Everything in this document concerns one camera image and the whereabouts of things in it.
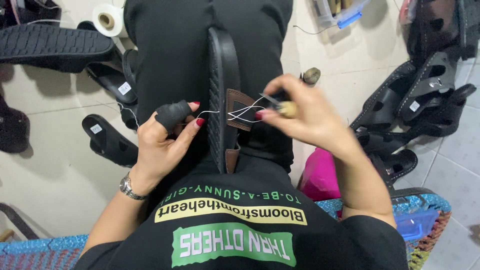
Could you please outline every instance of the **tile floor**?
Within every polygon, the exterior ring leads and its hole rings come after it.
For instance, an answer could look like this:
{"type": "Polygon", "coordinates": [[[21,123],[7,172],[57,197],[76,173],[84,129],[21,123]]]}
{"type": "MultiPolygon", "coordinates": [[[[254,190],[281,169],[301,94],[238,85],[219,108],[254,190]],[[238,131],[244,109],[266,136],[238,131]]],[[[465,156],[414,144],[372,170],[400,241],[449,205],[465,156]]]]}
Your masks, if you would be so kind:
{"type": "MultiPolygon", "coordinates": [[[[111,0],[56,0],[64,9],[62,26],[74,28],[90,19],[99,2],[111,0]]],[[[343,30],[329,28],[319,35],[311,0],[294,0],[281,57],[285,73],[300,74],[311,67],[322,71],[317,86],[324,89],[345,124],[360,112],[364,100],[398,65],[408,59],[397,23],[402,0],[372,0],[363,17],[343,30]]],[[[122,0],[113,0],[121,6],[122,0]]],[[[119,47],[131,47],[122,40],[119,47]]],[[[461,64],[458,86],[480,86],[480,63],[461,64]]],[[[85,73],[61,74],[29,66],[0,66],[0,92],[9,106],[27,113],[31,122],[31,149],[21,155],[0,152],[0,200],[18,210],[42,237],[88,233],[116,192],[128,169],[94,154],[81,127],[96,113],[128,139],[128,130],[112,95],[85,73]]],[[[447,198],[453,218],[424,269],[480,269],[480,170],[477,153],[480,131],[480,91],[470,97],[460,129],[444,140],[421,138],[409,145],[419,156],[417,168],[397,182],[397,188],[424,186],[447,198]]],[[[313,147],[295,142],[291,177],[298,180],[313,147]]],[[[12,227],[0,216],[0,230],[12,227]]]]}

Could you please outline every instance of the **silver watch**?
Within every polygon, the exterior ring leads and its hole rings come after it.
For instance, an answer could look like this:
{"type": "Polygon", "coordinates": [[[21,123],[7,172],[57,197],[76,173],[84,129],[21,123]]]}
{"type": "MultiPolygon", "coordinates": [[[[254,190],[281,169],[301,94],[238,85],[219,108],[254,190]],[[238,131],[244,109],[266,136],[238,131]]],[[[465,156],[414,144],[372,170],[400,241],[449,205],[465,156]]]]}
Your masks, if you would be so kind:
{"type": "Polygon", "coordinates": [[[120,181],[120,191],[134,200],[142,201],[148,198],[148,195],[140,196],[132,192],[132,186],[130,185],[131,181],[130,181],[129,174],[130,173],[127,173],[127,175],[125,175],[125,177],[120,181]]]}

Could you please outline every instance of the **hand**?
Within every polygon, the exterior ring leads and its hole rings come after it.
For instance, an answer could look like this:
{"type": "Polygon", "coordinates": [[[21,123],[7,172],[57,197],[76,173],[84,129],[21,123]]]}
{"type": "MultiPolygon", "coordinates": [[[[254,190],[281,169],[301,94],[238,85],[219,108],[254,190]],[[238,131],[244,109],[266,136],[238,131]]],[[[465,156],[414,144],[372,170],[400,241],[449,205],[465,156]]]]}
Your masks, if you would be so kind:
{"type": "MultiPolygon", "coordinates": [[[[200,105],[188,103],[192,111],[200,105]]],[[[130,171],[132,190],[138,195],[149,194],[158,183],[169,174],[187,153],[188,147],[205,119],[187,117],[183,131],[176,140],[167,140],[168,132],[162,124],[155,120],[157,112],[141,125],[138,130],[138,159],[130,171]]]]}
{"type": "Polygon", "coordinates": [[[309,88],[291,74],[272,80],[264,94],[283,88],[298,106],[295,119],[287,119],[272,109],[261,110],[257,118],[280,129],[287,136],[323,148],[338,158],[359,146],[353,132],[342,122],[323,91],[309,88]]]}

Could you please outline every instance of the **black shirt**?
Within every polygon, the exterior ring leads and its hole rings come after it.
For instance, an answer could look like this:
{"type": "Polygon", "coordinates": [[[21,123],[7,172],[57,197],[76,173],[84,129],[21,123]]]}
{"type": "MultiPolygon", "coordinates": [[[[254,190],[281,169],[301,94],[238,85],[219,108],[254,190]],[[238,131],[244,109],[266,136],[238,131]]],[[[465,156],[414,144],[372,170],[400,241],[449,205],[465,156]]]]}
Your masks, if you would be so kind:
{"type": "Polygon", "coordinates": [[[389,224],[338,222],[280,166],[240,160],[235,174],[181,179],[125,241],[94,246],[74,269],[408,269],[405,242],[389,224]]]}

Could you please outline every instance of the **blue plastic lid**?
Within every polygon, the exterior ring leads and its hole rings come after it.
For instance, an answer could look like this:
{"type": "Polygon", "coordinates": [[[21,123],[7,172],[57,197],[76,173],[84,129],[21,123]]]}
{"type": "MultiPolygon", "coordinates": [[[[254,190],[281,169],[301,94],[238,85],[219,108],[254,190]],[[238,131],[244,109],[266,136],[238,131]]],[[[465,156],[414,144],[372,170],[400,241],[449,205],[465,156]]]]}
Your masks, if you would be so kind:
{"type": "Polygon", "coordinates": [[[405,241],[424,238],[432,232],[439,213],[435,209],[395,217],[397,231],[405,241]]]}
{"type": "Polygon", "coordinates": [[[349,26],[352,22],[360,19],[361,15],[362,15],[361,12],[357,12],[357,13],[353,14],[351,17],[349,17],[345,20],[341,20],[341,21],[339,20],[337,22],[338,28],[342,29],[344,27],[349,26]]]}

